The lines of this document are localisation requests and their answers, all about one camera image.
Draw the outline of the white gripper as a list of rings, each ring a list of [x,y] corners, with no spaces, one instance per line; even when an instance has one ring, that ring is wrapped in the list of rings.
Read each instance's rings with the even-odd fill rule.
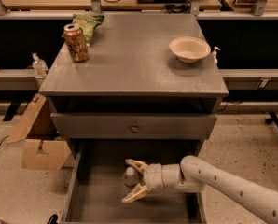
[[[144,198],[152,189],[162,188],[162,165],[150,164],[147,165],[143,161],[126,159],[125,162],[134,168],[140,174],[143,174],[145,185],[138,184],[129,194],[123,199],[123,203],[133,203]]]

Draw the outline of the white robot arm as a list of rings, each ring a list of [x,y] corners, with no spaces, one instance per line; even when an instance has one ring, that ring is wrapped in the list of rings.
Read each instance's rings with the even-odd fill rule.
[[[182,192],[200,192],[205,185],[217,189],[267,224],[278,224],[278,192],[227,173],[196,156],[186,156],[179,164],[146,164],[125,161],[142,177],[123,199],[132,203],[154,189],[174,187]]]

